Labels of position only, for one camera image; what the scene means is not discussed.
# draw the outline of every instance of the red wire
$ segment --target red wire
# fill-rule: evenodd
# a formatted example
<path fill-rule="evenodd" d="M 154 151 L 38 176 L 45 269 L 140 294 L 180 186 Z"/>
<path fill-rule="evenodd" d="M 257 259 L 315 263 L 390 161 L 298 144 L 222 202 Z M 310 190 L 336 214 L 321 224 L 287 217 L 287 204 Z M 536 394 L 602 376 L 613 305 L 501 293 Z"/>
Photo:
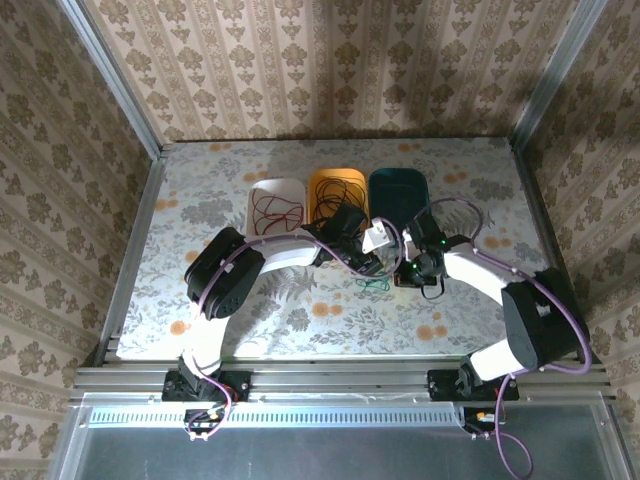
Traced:
<path fill-rule="evenodd" d="M 229 385 L 227 385 L 226 383 L 223 383 L 222 386 L 224 388 L 227 389 L 227 392 L 233 394 L 233 399 L 237 402 L 240 399 L 240 396 L 238 395 L 238 392 L 236 392 L 233 388 L 231 388 Z"/>
<path fill-rule="evenodd" d="M 253 190 L 251 193 L 251 204 L 253 205 L 253 230 L 257 235 L 266 235 L 271 227 L 282 222 L 284 222 L 285 230 L 287 232 L 291 232 L 302 225 L 304 209 L 300 202 L 292 202 L 277 195 L 266 195 L 264 197 L 260 197 L 260 199 L 256 201 L 255 196 L 256 190 Z M 275 200 L 292 205 L 292 207 L 284 213 L 270 212 L 269 209 Z M 269 221 L 269 223 L 264 226 L 264 228 L 260 229 L 259 224 L 264 221 Z"/>

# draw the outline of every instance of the table surface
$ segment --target table surface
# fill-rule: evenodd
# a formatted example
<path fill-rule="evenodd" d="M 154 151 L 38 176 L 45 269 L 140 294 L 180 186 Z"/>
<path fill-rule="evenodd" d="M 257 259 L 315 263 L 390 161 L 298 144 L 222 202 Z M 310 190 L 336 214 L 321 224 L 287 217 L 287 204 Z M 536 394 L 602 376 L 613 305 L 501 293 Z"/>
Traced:
<path fill-rule="evenodd" d="M 481 248 L 519 267 L 546 267 L 505 139 L 177 144 L 166 162 L 118 356 L 177 358 L 190 335 L 183 275 L 220 229 L 242 231 L 252 184 L 293 177 L 306 185 L 315 170 L 328 167 L 356 168 L 365 176 L 384 167 L 420 170 L 432 199 L 462 197 L 480 207 Z M 461 205 L 438 206 L 434 214 L 447 234 L 470 235 L 476 225 Z M 258 278 L 231 318 L 222 353 L 242 358 L 465 354 L 504 337 L 501 307 L 461 282 L 448 279 L 446 288 L 433 301 L 414 289 L 364 290 L 337 262 L 272 272 Z"/>

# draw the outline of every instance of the patterned wallpaper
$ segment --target patterned wallpaper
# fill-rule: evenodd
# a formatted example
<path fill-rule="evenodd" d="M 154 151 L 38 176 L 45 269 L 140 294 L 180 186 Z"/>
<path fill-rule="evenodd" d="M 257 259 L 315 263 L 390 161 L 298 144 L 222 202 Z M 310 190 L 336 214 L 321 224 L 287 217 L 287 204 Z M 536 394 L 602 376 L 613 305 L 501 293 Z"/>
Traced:
<path fill-rule="evenodd" d="M 640 453 L 640 2 L 610 0 L 526 152 Z"/>
<path fill-rule="evenodd" d="M 577 0 L 84 0 L 164 142 L 509 134 Z"/>
<path fill-rule="evenodd" d="M 0 479 L 44 478 L 148 168 L 56 3 L 0 1 Z"/>

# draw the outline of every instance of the metal grate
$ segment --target metal grate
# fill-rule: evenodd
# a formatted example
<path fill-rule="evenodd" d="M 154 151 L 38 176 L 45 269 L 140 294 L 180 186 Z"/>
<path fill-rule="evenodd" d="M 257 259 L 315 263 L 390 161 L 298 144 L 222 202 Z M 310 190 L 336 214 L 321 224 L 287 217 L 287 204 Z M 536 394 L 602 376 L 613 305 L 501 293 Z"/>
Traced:
<path fill-rule="evenodd" d="M 184 407 L 95 408 L 91 428 L 183 426 Z M 231 412 L 227 428 L 296 427 L 453 427 L 461 422 L 460 410 L 452 406 L 414 408 L 348 407 L 254 407 L 242 405 Z"/>

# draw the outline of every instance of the white container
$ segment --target white container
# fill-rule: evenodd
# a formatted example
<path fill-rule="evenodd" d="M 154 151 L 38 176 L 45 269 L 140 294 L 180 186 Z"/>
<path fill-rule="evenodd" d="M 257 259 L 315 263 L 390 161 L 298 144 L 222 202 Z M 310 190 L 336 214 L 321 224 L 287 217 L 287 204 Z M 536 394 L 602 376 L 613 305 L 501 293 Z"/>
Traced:
<path fill-rule="evenodd" d="M 306 202 L 304 185 L 295 178 L 254 183 L 247 201 L 245 235 L 261 237 L 293 232 L 306 221 Z"/>

